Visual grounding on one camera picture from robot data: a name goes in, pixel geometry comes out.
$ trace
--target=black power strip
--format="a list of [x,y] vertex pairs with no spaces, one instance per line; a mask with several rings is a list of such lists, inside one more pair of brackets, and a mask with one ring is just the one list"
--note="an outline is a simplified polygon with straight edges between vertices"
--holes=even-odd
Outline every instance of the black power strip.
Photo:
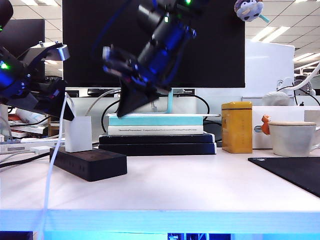
[[[50,159],[54,149],[50,149]],[[54,165],[88,182],[127,174],[127,156],[103,149],[66,152],[60,147]]]

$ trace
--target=white power adapter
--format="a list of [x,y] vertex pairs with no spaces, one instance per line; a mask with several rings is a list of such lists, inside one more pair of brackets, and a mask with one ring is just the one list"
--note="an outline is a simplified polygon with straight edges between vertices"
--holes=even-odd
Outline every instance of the white power adapter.
[[30,151],[34,152],[36,155],[46,154],[50,152],[50,146],[33,146],[30,147]]
[[65,120],[65,151],[69,153],[92,150],[91,116],[75,116]]

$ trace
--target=robotic arm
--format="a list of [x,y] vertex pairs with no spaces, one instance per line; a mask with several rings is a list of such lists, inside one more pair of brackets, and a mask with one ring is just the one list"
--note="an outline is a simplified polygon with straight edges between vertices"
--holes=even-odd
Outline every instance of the robotic arm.
[[152,37],[138,57],[113,46],[102,52],[103,70],[121,80],[117,115],[127,113],[170,91],[185,45],[196,37],[189,24],[202,15],[209,0],[158,0],[157,6],[140,5],[138,20]]
[[[13,7],[9,0],[0,0],[1,31],[12,15]],[[64,61],[68,58],[67,46],[57,42],[40,42],[18,59],[0,45],[0,103],[59,117],[66,82],[63,80],[37,81],[33,79],[32,72],[37,63],[43,59]],[[66,106],[64,118],[70,121],[74,118],[69,106]]]

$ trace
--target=ceiling light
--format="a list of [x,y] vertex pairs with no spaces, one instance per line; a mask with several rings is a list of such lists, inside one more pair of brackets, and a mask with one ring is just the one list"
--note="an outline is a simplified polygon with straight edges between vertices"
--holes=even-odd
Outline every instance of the ceiling light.
[[53,60],[45,60],[48,64],[54,64],[54,65],[57,65],[58,63],[56,63],[55,61]]
[[47,4],[49,6],[59,6],[55,0],[38,0],[41,3]]
[[315,58],[317,58],[319,56],[320,56],[320,53],[315,53],[315,54],[313,54],[311,56],[308,56],[308,57],[305,57],[305,58],[301,59],[299,62],[305,62],[305,61],[313,60],[313,59],[315,59]]
[[312,53],[312,52],[305,53],[305,54],[303,54],[303,55],[300,55],[300,56],[295,57],[295,58],[293,59],[293,61],[298,61],[298,60],[300,60],[300,59],[304,59],[304,58],[306,58],[306,57],[309,57],[309,56],[312,55],[312,54],[314,54],[314,53]]
[[272,26],[265,27],[262,31],[260,31],[254,38],[252,38],[252,41],[259,41],[260,39],[263,39],[265,36],[270,34],[272,31],[274,31],[276,28]]
[[272,40],[276,39],[277,37],[279,37],[281,34],[283,34],[285,31],[287,31],[288,29],[290,29],[289,26],[282,26],[280,28],[278,28],[277,30],[275,30],[273,33],[271,33],[268,37],[266,37],[262,42],[263,43],[269,43]]
[[312,65],[315,65],[315,64],[318,64],[320,61],[314,61],[314,62],[311,62],[309,64],[306,64],[306,65],[303,65],[303,66],[300,66],[300,67],[297,67],[295,68],[294,70],[300,70],[300,69],[304,69],[306,67],[309,67],[309,66],[312,66]]
[[38,6],[38,3],[35,2],[35,0],[21,0],[28,6]]

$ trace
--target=yellow tin can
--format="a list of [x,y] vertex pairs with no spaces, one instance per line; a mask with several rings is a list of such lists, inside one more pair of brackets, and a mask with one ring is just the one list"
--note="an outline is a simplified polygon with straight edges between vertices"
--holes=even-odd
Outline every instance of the yellow tin can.
[[252,103],[222,104],[222,149],[233,154],[252,153]]

